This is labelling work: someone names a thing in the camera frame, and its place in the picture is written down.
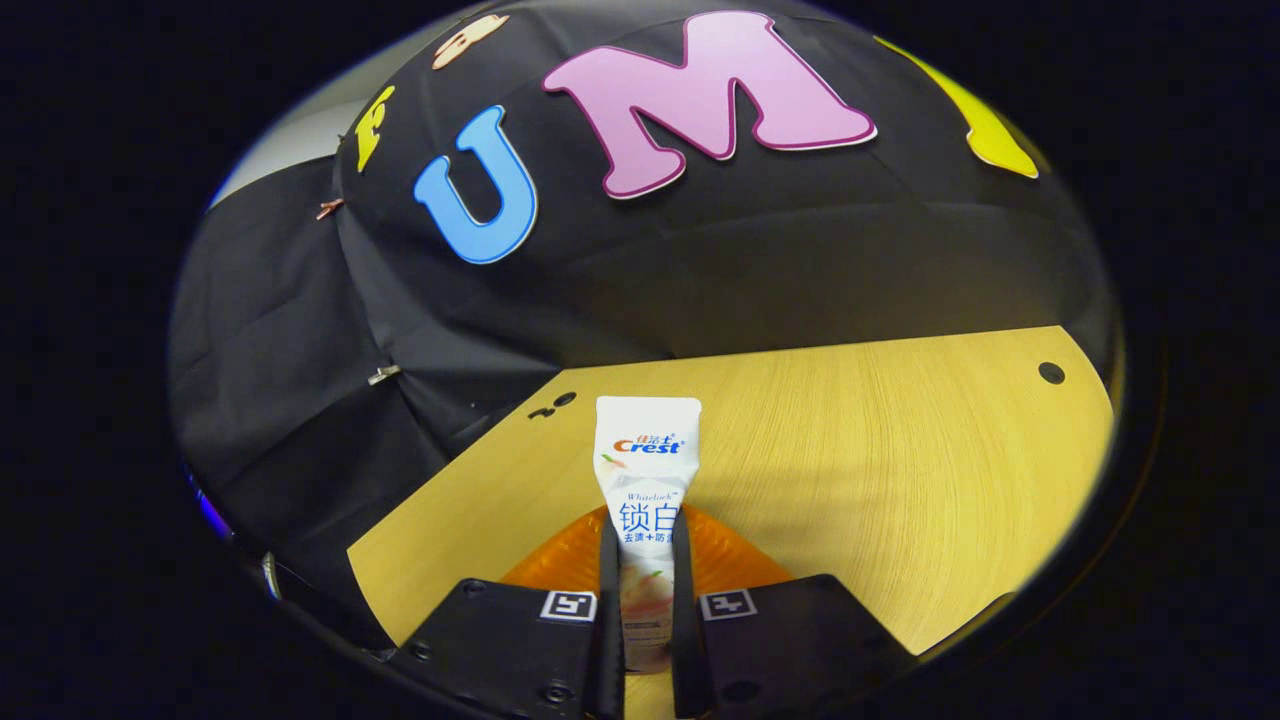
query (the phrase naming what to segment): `toothpaste tube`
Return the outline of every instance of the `toothpaste tube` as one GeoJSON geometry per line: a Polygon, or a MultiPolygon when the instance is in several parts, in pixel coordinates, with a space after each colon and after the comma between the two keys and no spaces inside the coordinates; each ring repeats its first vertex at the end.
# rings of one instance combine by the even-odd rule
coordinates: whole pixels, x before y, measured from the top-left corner
{"type": "Polygon", "coordinates": [[[694,397],[600,397],[595,402],[595,479],[618,532],[622,637],[628,673],[671,664],[673,533],[698,474],[694,397]]]}

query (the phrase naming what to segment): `light wood tabletop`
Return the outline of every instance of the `light wood tabletop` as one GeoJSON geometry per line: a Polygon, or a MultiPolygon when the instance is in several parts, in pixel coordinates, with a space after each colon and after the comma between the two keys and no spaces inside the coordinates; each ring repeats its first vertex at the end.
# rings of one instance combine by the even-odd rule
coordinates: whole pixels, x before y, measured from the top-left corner
{"type": "MultiPolygon", "coordinates": [[[[603,503],[602,395],[701,400],[687,501],[795,577],[840,578],[914,653],[1048,559],[1112,429],[1101,379],[1060,327],[564,370],[348,548],[397,644],[460,579],[502,578],[603,503]],[[566,392],[576,400],[527,418],[566,392]]],[[[669,673],[628,676],[627,714],[671,717],[669,673]]]]}

